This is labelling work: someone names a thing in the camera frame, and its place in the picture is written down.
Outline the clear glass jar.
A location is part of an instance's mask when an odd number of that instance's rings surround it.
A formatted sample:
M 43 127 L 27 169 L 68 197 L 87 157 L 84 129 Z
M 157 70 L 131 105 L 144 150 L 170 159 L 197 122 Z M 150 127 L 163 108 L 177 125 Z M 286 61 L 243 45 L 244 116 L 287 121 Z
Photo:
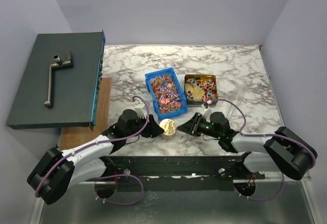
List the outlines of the clear glass jar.
M 172 140 L 175 137 L 176 133 L 162 133 L 161 138 L 164 140 Z

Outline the round jar lid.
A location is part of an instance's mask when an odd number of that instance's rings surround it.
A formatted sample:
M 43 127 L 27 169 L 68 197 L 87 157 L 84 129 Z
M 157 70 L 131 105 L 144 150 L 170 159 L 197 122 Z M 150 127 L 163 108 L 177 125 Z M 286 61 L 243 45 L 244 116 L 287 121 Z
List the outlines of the round jar lid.
M 176 133 L 177 125 L 176 122 L 172 119 L 163 119 L 159 126 L 164 130 L 163 135 L 165 136 L 173 136 Z

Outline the metal candy tin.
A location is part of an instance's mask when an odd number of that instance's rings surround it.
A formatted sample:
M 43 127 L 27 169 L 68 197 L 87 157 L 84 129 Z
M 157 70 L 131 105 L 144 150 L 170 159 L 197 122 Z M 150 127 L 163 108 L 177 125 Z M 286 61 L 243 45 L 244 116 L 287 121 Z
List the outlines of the metal candy tin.
M 186 74 L 184 76 L 184 93 L 189 106 L 200 106 L 211 101 L 214 106 L 218 102 L 217 82 L 215 75 Z

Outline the blue candy bin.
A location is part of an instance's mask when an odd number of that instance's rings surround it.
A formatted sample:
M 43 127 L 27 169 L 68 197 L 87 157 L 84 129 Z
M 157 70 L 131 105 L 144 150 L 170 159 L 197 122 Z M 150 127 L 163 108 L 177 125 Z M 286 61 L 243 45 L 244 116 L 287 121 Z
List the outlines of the blue candy bin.
M 173 68 L 147 73 L 145 81 L 158 120 L 187 113 L 186 97 Z

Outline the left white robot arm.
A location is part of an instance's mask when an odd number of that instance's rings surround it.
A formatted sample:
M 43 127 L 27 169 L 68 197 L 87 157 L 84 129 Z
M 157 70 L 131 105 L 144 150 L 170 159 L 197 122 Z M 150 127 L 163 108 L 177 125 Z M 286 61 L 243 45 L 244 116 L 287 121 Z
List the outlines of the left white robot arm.
M 86 180 L 113 176 L 109 155 L 121 149 L 134 136 L 155 138 L 164 133 L 153 115 L 139 117 L 131 109 L 123 111 L 118 121 L 95 139 L 69 150 L 49 149 L 32 170 L 27 183 L 36 196 L 48 205 L 59 200 L 66 191 Z

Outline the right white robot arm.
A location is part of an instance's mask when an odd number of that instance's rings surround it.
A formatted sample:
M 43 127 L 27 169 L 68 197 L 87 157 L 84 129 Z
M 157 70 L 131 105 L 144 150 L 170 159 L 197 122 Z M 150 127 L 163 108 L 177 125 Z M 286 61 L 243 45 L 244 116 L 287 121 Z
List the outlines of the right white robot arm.
M 244 153 L 241 163 L 235 166 L 241 179 L 254 172 L 280 171 L 293 180 L 301 180 L 317 159 L 317 152 L 287 127 L 280 127 L 273 134 L 242 135 L 231 129 L 222 112 L 212 113 L 209 120 L 195 113 L 177 130 L 194 137 L 213 137 L 224 151 Z

